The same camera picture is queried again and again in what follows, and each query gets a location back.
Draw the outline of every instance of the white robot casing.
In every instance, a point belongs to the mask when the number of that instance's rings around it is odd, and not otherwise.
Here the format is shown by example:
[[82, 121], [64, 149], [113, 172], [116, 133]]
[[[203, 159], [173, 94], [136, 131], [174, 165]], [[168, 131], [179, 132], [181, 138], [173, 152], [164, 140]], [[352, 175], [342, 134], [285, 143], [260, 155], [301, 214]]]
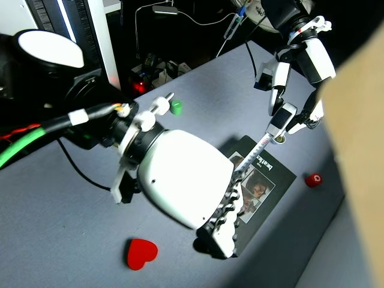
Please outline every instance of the white robot casing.
[[233, 164], [215, 147], [181, 130], [163, 132], [137, 171], [148, 197], [192, 229], [215, 212], [229, 185]]

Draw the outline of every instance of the dark background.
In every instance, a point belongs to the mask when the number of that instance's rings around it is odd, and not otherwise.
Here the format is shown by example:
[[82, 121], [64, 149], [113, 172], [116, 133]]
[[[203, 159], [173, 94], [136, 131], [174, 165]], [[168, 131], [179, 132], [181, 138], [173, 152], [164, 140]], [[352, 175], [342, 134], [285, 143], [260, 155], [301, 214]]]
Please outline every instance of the dark background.
[[[136, 59], [135, 11], [140, 6], [153, 4], [154, 1], [123, 0], [122, 3], [123, 25], [120, 11], [109, 13], [107, 20], [121, 82], [124, 82], [129, 75], [128, 71], [142, 62]], [[200, 23], [215, 22], [236, 11], [230, 0], [175, 0], [175, 7]], [[316, 1], [311, 15], [323, 15], [332, 22], [332, 31], [320, 33], [319, 38], [338, 68], [380, 25], [384, 17], [384, 1], [354, 3], [347, 0], [321, 0]], [[182, 14], [159, 16], [152, 12], [152, 7], [143, 8], [137, 13], [140, 56], [143, 59], [151, 52], [160, 58], [178, 63], [186, 62], [191, 68], [196, 68], [216, 55], [232, 17], [229, 16], [216, 25], [199, 26]], [[222, 53], [244, 43], [254, 27], [253, 22], [246, 20], [232, 40], [227, 42]], [[253, 33], [251, 40], [271, 53], [283, 44], [279, 34], [265, 32], [261, 28]]]

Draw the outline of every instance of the white strip light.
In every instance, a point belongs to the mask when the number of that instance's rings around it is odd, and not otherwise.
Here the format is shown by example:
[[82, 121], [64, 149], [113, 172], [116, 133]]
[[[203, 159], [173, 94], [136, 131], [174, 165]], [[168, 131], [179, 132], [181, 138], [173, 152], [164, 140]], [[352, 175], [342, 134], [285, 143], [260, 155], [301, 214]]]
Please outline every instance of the white strip light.
[[67, 12], [65, 10], [64, 4], [62, 3], [62, 0], [57, 0], [57, 2], [59, 4], [60, 12], [61, 12], [62, 18], [64, 19], [64, 23], [67, 27], [68, 33], [70, 34], [70, 38], [73, 42], [76, 43], [76, 38], [74, 37], [71, 23], [70, 23], [70, 20], [68, 18]]

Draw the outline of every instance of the green cable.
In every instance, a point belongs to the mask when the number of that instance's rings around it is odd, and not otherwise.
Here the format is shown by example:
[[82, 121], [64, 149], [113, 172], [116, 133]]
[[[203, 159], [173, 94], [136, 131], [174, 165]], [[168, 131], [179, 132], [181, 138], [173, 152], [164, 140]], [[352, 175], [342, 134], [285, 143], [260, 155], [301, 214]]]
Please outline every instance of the green cable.
[[0, 168], [15, 154], [22, 150], [25, 146], [32, 143], [36, 139], [45, 135], [46, 132], [43, 128], [37, 128], [27, 135], [21, 137], [18, 141], [11, 144], [6, 150], [0, 154]]

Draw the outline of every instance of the white label on cable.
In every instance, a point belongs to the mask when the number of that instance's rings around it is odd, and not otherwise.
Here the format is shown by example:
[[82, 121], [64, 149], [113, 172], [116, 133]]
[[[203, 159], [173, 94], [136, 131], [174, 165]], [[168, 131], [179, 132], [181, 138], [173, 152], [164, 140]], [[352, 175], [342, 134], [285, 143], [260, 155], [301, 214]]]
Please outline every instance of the white label on cable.
[[72, 111], [68, 113], [68, 117], [70, 118], [72, 126], [83, 124], [89, 121], [88, 114], [86, 113], [85, 109]]

